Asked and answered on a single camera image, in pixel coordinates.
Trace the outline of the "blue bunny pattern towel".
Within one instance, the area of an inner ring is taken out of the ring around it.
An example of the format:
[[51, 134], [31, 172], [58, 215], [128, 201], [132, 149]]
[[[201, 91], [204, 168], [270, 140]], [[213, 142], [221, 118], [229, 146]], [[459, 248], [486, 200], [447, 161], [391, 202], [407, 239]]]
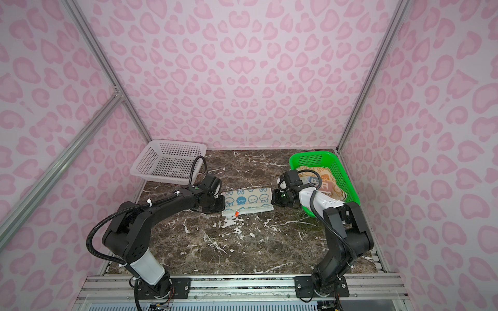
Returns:
[[223, 216], [236, 217], [273, 211], [271, 188], [238, 189], [222, 193], [225, 197]]

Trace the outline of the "white plastic basket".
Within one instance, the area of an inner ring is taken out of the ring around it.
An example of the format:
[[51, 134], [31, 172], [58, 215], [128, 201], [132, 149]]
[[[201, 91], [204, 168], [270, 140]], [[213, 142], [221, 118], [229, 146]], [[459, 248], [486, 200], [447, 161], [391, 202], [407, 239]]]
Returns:
[[206, 151], [207, 146], [201, 143], [154, 140], [141, 151], [130, 173], [146, 181], [187, 185], [202, 167], [201, 161], [194, 160]]

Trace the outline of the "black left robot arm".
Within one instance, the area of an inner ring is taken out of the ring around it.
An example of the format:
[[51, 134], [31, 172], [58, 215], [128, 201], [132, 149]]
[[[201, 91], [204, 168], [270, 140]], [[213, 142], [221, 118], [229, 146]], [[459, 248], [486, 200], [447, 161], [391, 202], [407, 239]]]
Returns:
[[154, 233], [168, 219], [184, 211], [205, 215], [224, 211], [221, 185], [220, 178], [209, 174], [201, 182], [183, 186], [165, 198], [143, 204], [125, 202], [105, 221], [107, 228], [102, 244], [134, 277], [132, 286], [136, 298], [173, 295], [174, 285], [168, 268], [154, 254]]

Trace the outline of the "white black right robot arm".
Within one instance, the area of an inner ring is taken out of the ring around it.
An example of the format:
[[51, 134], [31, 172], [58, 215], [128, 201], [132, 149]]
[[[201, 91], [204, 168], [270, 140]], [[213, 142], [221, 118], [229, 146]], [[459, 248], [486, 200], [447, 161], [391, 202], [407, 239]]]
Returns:
[[304, 183], [299, 177], [303, 172], [318, 174], [309, 169], [284, 172], [272, 190], [271, 203], [278, 207], [306, 207], [325, 227], [328, 252], [311, 278], [318, 293], [329, 294], [358, 259], [372, 250], [374, 240], [358, 203], [345, 203], [325, 195], [319, 191], [322, 180], [317, 184]]

